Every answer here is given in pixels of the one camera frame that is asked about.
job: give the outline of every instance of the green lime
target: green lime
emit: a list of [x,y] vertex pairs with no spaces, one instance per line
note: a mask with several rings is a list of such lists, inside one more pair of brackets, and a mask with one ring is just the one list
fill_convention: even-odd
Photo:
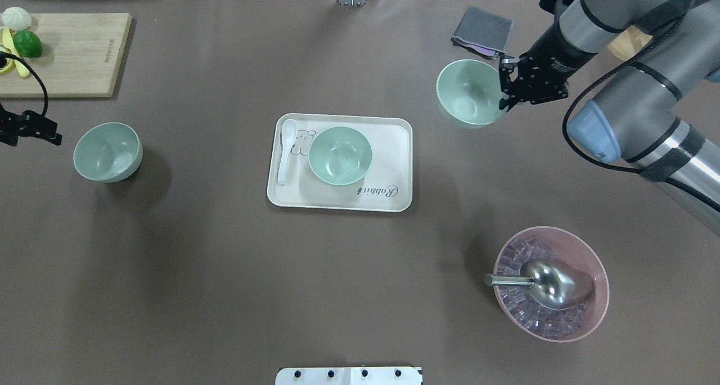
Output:
[[21,30],[12,37],[17,52],[24,57],[39,57],[43,54],[41,39],[29,30]]

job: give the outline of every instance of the white spoon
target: white spoon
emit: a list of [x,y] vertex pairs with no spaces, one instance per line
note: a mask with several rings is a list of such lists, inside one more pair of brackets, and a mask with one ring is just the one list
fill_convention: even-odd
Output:
[[282,155],[280,156],[280,169],[277,172],[277,183],[280,185],[285,185],[287,180],[287,158],[290,156],[290,149],[295,145],[296,138],[298,138],[298,124],[294,120],[288,119],[283,122],[280,129]]

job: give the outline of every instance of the spoon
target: spoon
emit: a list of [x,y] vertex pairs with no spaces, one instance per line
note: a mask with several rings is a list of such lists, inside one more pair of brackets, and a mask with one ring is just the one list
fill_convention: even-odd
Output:
[[287,158],[290,156],[290,149],[298,138],[298,124],[294,120],[288,119],[282,124],[280,129],[280,139],[282,142],[282,154],[280,156],[280,169],[277,172],[277,183],[285,185],[287,180]]
[[540,305],[555,311],[585,302],[595,289],[586,273],[547,259],[529,260],[520,275],[486,274],[485,284],[524,286]]

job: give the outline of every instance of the ice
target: ice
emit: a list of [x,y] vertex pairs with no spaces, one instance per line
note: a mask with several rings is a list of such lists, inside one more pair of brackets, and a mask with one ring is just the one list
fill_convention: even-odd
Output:
[[[555,252],[537,237],[514,239],[502,250],[497,274],[520,275],[520,268],[530,259],[557,260]],[[501,300],[512,318],[531,332],[548,339],[560,339],[578,331],[584,322],[587,302],[561,311],[554,311],[537,303],[527,289],[518,286],[498,286]]]

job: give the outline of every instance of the pink bowl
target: pink bowl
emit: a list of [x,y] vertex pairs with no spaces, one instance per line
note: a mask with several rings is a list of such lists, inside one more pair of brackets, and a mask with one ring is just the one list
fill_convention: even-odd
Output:
[[502,250],[506,249],[507,245],[514,239],[526,239],[529,237],[537,237],[550,246],[553,252],[555,252],[558,261],[568,265],[569,267],[575,268],[576,270],[587,273],[590,277],[595,280],[595,292],[592,293],[589,298],[587,311],[584,313],[584,323],[578,331],[573,334],[560,339],[548,339],[546,337],[537,335],[531,332],[520,324],[512,314],[507,310],[507,307],[502,303],[502,298],[498,287],[494,287],[496,293],[497,303],[502,308],[502,311],[509,317],[520,329],[532,334],[538,339],[543,339],[549,342],[572,342],[578,341],[583,337],[591,334],[602,322],[605,317],[605,313],[608,311],[608,305],[610,304],[610,284],[608,282],[608,275],[605,273],[605,268],[602,266],[602,262],[597,258],[597,254],[592,251],[591,247],[587,245],[581,238],[574,234],[556,227],[550,226],[535,226],[532,228],[525,229],[520,233],[515,234],[511,239],[507,240],[506,244],[502,246],[499,255],[497,255],[496,264],[494,264],[494,272],[497,273],[497,266],[499,265]]

